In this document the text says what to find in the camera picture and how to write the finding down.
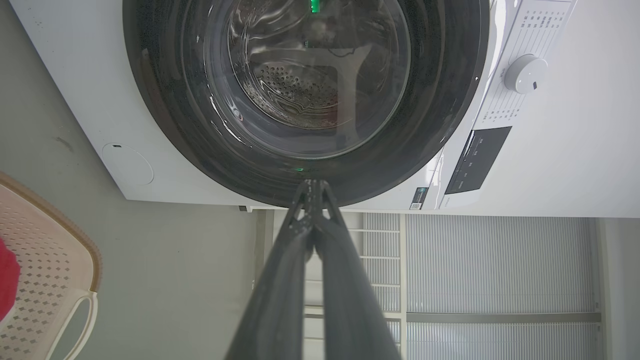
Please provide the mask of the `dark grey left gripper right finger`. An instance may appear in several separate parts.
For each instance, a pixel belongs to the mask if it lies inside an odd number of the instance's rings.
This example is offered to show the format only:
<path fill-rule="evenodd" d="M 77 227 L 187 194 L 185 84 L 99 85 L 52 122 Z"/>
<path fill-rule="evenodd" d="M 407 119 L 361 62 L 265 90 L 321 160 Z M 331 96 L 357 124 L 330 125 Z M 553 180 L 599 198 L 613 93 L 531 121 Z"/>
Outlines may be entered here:
<path fill-rule="evenodd" d="M 314 248 L 322 262 L 327 360 L 401 358 L 329 183 L 311 181 Z"/>

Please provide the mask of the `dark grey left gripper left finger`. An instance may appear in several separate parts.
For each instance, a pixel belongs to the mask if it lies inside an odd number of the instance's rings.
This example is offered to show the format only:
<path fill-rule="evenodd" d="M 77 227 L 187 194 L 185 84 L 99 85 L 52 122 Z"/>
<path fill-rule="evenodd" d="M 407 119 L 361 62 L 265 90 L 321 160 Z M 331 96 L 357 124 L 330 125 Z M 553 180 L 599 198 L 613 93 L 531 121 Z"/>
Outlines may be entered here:
<path fill-rule="evenodd" d="M 309 205 L 313 199 L 313 182 L 304 180 L 250 296 L 227 360 L 303 357 L 306 264 L 313 254 Z"/>

